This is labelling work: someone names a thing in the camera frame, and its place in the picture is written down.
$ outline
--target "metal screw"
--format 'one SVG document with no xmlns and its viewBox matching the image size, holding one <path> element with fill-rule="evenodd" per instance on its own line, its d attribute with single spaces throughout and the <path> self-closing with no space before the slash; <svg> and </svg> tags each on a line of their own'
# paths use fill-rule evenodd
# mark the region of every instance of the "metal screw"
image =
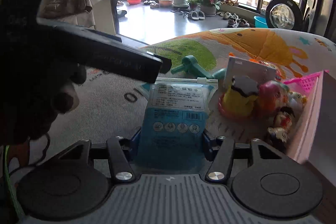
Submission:
<svg viewBox="0 0 336 224">
<path fill-rule="evenodd" d="M 120 172 L 115 175 L 118 180 L 130 180 L 133 175 L 130 172 Z"/>
<path fill-rule="evenodd" d="M 208 178 L 210 178 L 211 180 L 221 180 L 223 178 L 225 178 L 224 174 L 221 172 L 211 172 L 208 174 Z"/>
</svg>

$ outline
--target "green cable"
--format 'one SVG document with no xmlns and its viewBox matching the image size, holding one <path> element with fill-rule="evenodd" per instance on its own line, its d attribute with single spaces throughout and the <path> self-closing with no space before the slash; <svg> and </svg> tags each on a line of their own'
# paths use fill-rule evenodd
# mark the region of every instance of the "green cable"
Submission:
<svg viewBox="0 0 336 224">
<path fill-rule="evenodd" d="M 20 220 L 24 216 L 24 213 L 19 208 L 19 206 L 17 204 L 17 200 L 16 200 L 15 195 L 13 193 L 13 188 L 12 188 L 11 179 L 9 177 L 8 166 L 7 166 L 7 152 L 8 152 L 8 149 L 9 149 L 9 145 L 7 145 L 5 147 L 5 151 L 4 151 L 4 161 L 3 161 L 4 168 L 3 168 L 3 170 L 4 170 L 4 173 L 5 173 L 4 174 L 5 175 L 5 181 L 6 181 L 6 184 L 7 184 L 7 189 L 8 189 L 8 192 L 9 192 L 10 200 L 13 204 L 14 209 L 15 209 L 16 216 Z"/>
</svg>

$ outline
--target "cartoon print blanket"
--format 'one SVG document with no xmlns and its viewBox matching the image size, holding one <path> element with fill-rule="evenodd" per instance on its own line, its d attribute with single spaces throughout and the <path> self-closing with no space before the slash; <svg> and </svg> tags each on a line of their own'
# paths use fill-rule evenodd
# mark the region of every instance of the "cartoon print blanket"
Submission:
<svg viewBox="0 0 336 224">
<path fill-rule="evenodd" d="M 335 44 L 324 37 L 296 31 L 215 29 L 176 37 L 147 46 L 145 50 L 171 58 L 173 67 L 180 64 L 182 57 L 194 55 L 202 67 L 214 72 L 226 67 L 228 54 L 233 52 L 237 57 L 277 65 L 283 78 L 300 77 L 324 69 L 330 70 L 336 78 Z M 183 72 L 160 76 L 190 77 Z M 13 184 L 29 171 L 23 167 L 33 168 L 80 139 L 91 139 L 96 143 L 105 142 L 111 136 L 130 137 L 133 129 L 141 126 L 147 100 L 136 89 L 134 80 L 91 68 L 87 70 L 86 82 L 77 86 L 76 91 L 81 101 L 79 107 L 59 115 L 47 136 L 9 148 L 7 162 Z M 208 131 L 215 136 L 230 136 L 239 142 L 263 136 L 268 124 L 237 124 L 220 116 L 217 109 L 220 95 L 221 89 L 209 104 Z M 107 162 L 97 160 L 95 168 L 109 175 Z"/>
</svg>

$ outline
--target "pink plastic basket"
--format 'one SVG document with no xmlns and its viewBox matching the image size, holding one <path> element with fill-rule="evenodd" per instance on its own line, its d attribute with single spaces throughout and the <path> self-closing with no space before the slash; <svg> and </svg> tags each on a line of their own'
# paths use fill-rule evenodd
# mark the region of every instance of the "pink plastic basket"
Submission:
<svg viewBox="0 0 336 224">
<path fill-rule="evenodd" d="M 321 73 L 322 71 L 319 71 L 310 75 L 305 75 L 301 78 L 292 78 L 284 81 L 283 83 L 285 85 L 295 84 L 298 87 L 298 92 L 302 92 L 302 90 L 304 90 L 305 95 L 308 95 L 310 90 L 314 87 L 317 77 L 319 77 Z"/>
</svg>

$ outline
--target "blue plastic bag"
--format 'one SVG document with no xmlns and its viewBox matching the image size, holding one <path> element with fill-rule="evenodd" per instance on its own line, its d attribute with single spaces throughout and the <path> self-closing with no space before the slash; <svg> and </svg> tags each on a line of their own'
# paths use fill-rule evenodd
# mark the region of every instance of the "blue plastic bag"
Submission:
<svg viewBox="0 0 336 224">
<path fill-rule="evenodd" d="M 138 87 L 148 99 L 137 164 L 190 170 L 203 158 L 202 132 L 218 80 L 158 78 Z"/>
</svg>

